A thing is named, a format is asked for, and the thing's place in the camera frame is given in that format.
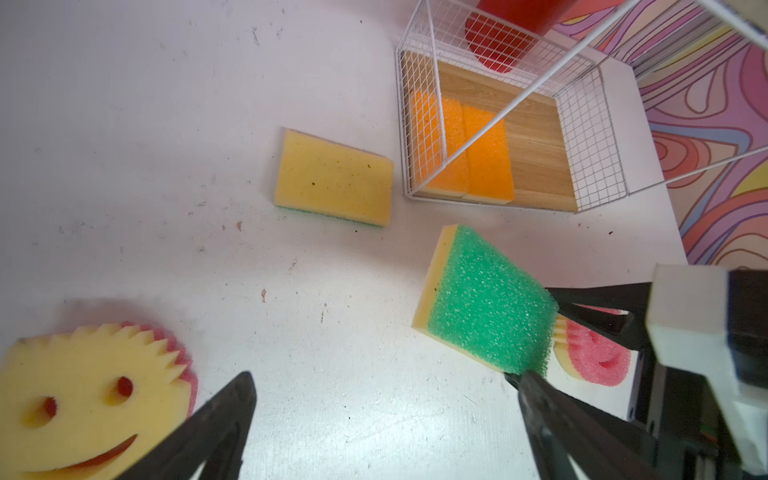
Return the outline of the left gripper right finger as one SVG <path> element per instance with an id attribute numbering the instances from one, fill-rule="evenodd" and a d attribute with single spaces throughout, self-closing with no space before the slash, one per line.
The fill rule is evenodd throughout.
<path id="1" fill-rule="evenodd" d="M 514 377 L 534 461 L 542 479 L 658 479 L 656 440 L 639 427 L 561 392 L 527 371 Z"/>

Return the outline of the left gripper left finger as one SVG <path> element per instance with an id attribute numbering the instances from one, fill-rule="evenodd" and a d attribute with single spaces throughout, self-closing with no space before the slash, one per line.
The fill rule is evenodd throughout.
<path id="1" fill-rule="evenodd" d="M 121 479 L 237 479 L 257 405 L 252 374 L 239 373 Z"/>

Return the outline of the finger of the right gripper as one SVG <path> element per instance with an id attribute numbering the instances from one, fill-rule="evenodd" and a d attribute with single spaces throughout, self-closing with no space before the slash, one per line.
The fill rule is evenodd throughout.
<path id="1" fill-rule="evenodd" d="M 650 283 L 590 288 L 554 288 L 547 291 L 558 313 L 595 333 L 634 351 L 651 345 L 645 325 Z"/>

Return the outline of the orange sponge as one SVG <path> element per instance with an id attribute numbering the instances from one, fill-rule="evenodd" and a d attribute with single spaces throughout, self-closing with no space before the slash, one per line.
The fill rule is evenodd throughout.
<path id="1" fill-rule="evenodd" d="M 409 96 L 409 148 L 411 184 L 421 185 L 465 143 L 463 105 L 443 97 L 443 116 L 439 116 L 437 96 L 429 91 L 413 90 Z M 462 198 L 469 190 L 469 167 L 465 153 L 448 164 L 420 191 L 424 195 Z"/>
<path id="2" fill-rule="evenodd" d="M 463 201 L 506 205 L 515 199 L 510 153 L 503 120 L 465 151 L 469 168 L 468 191 Z"/>

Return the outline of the white wire wooden shelf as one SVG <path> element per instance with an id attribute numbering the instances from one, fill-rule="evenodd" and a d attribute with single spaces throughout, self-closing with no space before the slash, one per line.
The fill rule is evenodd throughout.
<path id="1" fill-rule="evenodd" d="M 629 190 L 614 121 L 618 98 L 603 63 L 539 41 L 508 73 L 483 66 L 465 40 L 476 8 L 422 1 L 398 46 L 404 186 L 412 198 L 464 202 L 419 191 L 493 127 L 505 122 L 515 199 L 506 205 L 581 212 Z M 664 61 L 640 89 L 666 185 L 700 217 L 767 200 L 767 54 L 731 32 Z M 463 105 L 465 143 L 411 184 L 409 96 L 434 93 Z"/>

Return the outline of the yellow sponge green back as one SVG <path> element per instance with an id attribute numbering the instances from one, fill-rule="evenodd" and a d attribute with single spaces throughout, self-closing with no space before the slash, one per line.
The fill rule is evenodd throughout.
<path id="1" fill-rule="evenodd" d="M 386 157 L 288 130 L 274 204 L 386 227 L 393 181 L 394 163 Z"/>

